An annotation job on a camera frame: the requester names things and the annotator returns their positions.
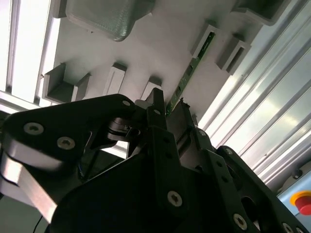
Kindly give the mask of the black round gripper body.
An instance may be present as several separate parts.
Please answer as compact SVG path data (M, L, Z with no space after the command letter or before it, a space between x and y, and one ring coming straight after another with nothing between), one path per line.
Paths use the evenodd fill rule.
M243 233L245 211L220 192L227 175L213 181L183 167L185 191L156 195L153 163L136 155L69 192L50 224L52 233Z

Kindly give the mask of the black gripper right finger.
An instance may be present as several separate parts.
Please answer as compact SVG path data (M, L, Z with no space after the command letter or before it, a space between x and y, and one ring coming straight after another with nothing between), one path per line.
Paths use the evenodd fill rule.
M230 147L209 136L180 101L170 115L190 199L198 201L204 233L305 233L307 229Z

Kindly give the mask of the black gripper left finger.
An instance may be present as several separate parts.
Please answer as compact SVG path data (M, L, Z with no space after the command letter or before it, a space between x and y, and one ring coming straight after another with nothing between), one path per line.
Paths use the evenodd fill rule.
M49 223L69 192L136 155L151 159L157 196L166 187L185 191L175 139L167 130L163 92L153 89L146 103L140 107L113 94L12 114L2 128L0 172ZM126 159L91 179L79 178L84 156L97 155L118 141L128 143Z

